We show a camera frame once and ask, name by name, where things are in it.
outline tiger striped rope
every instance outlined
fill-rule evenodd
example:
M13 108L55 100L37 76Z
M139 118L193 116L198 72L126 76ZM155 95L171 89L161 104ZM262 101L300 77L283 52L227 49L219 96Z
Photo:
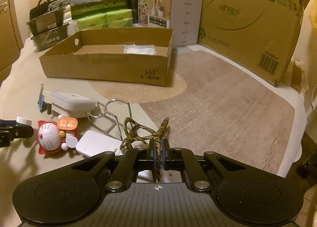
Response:
M167 125L168 125L169 118L165 118L162 122L161 126L157 131L154 131L153 129L143 126L139 123L137 123L135 120L133 120L130 117L125 118L123 125L124 125L124 133L126 134L126 138L123 140L123 142L120 145L121 151L127 151L129 149L132 149L132 143L134 141L141 141L146 148L149 147L149 144L146 142L146 140L154 139L155 140L155 147L156 147L156 169L152 171L152 177L153 182L159 183L162 181L162 151L161 151L161 140L164 137L164 133L166 131ZM133 125L132 129L128 131L127 124L130 123L131 126ZM144 129L148 131L151 135L146 137L140 137L137 134L138 129Z

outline door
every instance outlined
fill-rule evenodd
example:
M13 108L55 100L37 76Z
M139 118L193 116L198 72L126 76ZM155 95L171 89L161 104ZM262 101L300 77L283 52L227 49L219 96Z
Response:
M17 26L13 0L0 0L0 84L10 74L23 44Z

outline white rectangular box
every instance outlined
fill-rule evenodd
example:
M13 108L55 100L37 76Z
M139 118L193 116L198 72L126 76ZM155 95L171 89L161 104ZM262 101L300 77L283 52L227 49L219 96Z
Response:
M202 0L148 0L148 27L173 29L172 46L197 44Z

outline metal screw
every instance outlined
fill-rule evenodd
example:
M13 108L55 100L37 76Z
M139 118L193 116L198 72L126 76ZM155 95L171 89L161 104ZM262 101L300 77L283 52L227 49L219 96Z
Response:
M107 186L110 188L110 189L118 189L118 188L121 188L122 187L122 182L121 181L110 181L108 182Z
M194 186L198 189L207 189L209 187L209 183L207 181L200 180L196 181Z

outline black circular disc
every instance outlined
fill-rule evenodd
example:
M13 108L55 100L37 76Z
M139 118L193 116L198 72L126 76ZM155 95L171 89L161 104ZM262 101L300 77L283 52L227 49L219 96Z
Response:
M252 225L286 223L303 204L300 191L279 179L224 181L217 189L217 201L237 221Z
M99 201L99 188L84 171L44 173L22 182L14 191L15 210L26 221L62 225L90 213Z

